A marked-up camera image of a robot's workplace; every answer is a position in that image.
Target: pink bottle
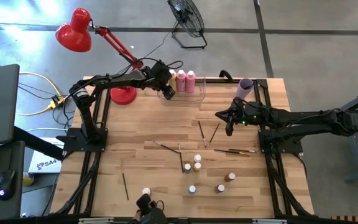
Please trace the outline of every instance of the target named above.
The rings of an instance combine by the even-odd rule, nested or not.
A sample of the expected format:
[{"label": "pink bottle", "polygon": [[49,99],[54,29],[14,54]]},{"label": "pink bottle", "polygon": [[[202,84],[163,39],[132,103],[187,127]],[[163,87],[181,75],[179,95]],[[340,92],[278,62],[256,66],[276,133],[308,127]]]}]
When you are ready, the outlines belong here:
[{"label": "pink bottle", "polygon": [[179,92],[186,90],[186,73],[183,70],[179,70],[177,75],[177,90]]},{"label": "pink bottle", "polygon": [[193,93],[196,85],[196,74],[193,71],[189,71],[186,75],[186,92]]}]

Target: wooden tabletop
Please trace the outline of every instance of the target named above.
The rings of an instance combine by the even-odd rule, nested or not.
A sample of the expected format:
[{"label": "wooden tabletop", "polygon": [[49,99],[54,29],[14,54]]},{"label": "wooden tabletop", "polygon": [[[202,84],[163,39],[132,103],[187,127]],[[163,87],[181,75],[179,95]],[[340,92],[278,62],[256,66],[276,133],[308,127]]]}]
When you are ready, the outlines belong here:
[{"label": "wooden tabletop", "polygon": [[[283,79],[269,78],[267,81],[272,106],[289,110]],[[112,102],[107,123],[108,145],[101,157],[92,216],[133,217],[138,209],[135,202],[142,195],[142,189],[148,187],[152,191],[152,200],[164,201],[167,217],[273,217],[266,163],[257,140],[259,127],[237,125],[229,137],[224,130],[226,124],[214,115],[230,106],[236,89],[235,84],[207,84],[204,100],[196,102],[167,101],[157,97],[155,91],[146,89],[137,90],[137,98],[129,105]],[[246,100],[255,100],[253,91]],[[198,121],[207,141],[220,123],[207,150],[203,146]],[[73,126],[80,124],[81,118],[76,111]],[[194,156],[200,154],[201,170],[182,174],[179,155],[154,144],[153,140],[173,149],[180,143],[184,163],[193,165]],[[228,148],[258,153],[245,157],[214,151]],[[292,154],[282,157],[289,189],[302,206],[313,213],[302,163]],[[83,158],[83,152],[76,152],[63,161],[51,212],[61,208],[78,185]],[[235,173],[236,179],[227,183],[224,176],[230,172]],[[226,187],[223,193],[214,191],[218,184]],[[196,186],[193,195],[188,193],[190,185]],[[277,189],[284,211],[282,193],[278,186]]]}]

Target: concrete floor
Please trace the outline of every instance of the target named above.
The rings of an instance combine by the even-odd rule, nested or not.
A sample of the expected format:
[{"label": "concrete floor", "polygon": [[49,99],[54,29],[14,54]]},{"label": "concrete floor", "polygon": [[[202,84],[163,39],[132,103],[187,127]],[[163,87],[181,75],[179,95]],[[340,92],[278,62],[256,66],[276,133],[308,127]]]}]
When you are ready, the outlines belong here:
[{"label": "concrete floor", "polygon": [[[206,28],[257,29],[253,0],[194,0]],[[358,30],[358,1],[352,0],[259,0],[265,29]],[[48,76],[62,92],[84,75],[114,73],[126,62],[100,37],[92,35],[92,49],[78,54],[64,49],[54,32],[23,31],[18,24],[60,25],[70,20],[76,7],[85,7],[96,24],[108,27],[171,28],[174,18],[165,1],[100,0],[0,0],[0,63],[18,63],[21,71]],[[118,32],[117,37],[136,56],[159,45],[164,32]],[[186,34],[184,41],[199,42]],[[204,50],[179,48],[170,37],[151,56],[166,62],[183,60],[185,70],[216,77],[226,69],[235,77],[266,77],[266,55],[259,34],[206,33]],[[339,107],[358,95],[358,35],[267,34],[273,75],[284,78],[292,111],[326,110]],[[43,80],[22,76],[20,81],[44,90],[52,88]],[[32,112],[47,102],[19,90],[17,111]],[[61,128],[52,112],[32,117],[16,117],[16,126]],[[60,131],[34,132],[53,137]],[[356,171],[347,138],[330,134],[302,140],[311,199],[317,215],[358,215],[358,181],[345,183],[344,177]],[[26,162],[32,152],[26,151]],[[40,177],[38,187],[51,185],[54,176]],[[50,188],[23,194],[22,212],[40,215]]]}]

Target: white bottle cap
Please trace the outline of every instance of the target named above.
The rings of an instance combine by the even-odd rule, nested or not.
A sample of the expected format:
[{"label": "white bottle cap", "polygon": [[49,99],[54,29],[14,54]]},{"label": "white bottle cap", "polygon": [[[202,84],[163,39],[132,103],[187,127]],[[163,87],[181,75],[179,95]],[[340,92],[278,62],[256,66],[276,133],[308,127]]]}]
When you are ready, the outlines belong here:
[{"label": "white bottle cap", "polygon": [[200,169],[200,168],[201,168],[201,164],[200,164],[199,162],[196,162],[196,163],[194,164],[194,167],[195,167],[196,169]]},{"label": "white bottle cap", "polygon": [[223,186],[223,184],[219,184],[219,185],[218,185],[218,191],[220,191],[220,192],[223,192],[223,191],[224,191],[224,186]]},{"label": "white bottle cap", "polygon": [[146,187],[143,189],[142,193],[150,195],[152,193],[152,191],[148,187]]},{"label": "white bottle cap", "polygon": [[229,174],[229,179],[234,180],[236,178],[236,175],[234,173]]},{"label": "white bottle cap", "polygon": [[194,161],[195,162],[201,162],[201,156],[199,154],[194,156]]},{"label": "white bottle cap", "polygon": [[191,185],[191,186],[189,187],[189,192],[190,192],[190,193],[196,192],[196,187],[195,187],[194,185]]},{"label": "white bottle cap", "polygon": [[191,170],[191,165],[190,164],[185,164],[185,170]]}]

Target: black fan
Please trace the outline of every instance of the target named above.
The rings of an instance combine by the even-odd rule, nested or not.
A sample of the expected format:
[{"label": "black fan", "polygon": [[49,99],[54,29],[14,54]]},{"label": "black fan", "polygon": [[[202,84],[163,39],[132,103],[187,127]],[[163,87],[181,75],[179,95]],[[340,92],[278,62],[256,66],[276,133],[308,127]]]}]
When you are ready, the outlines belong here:
[{"label": "black fan", "polygon": [[[168,4],[171,7],[173,15],[177,20],[172,31],[172,37],[180,44],[180,47],[184,49],[204,49],[207,45],[207,42],[204,38],[204,22],[194,2],[192,0],[168,0]],[[194,38],[202,37],[205,45],[186,47],[181,44],[181,42],[175,36],[175,31],[177,30],[179,24],[190,36]]]}]

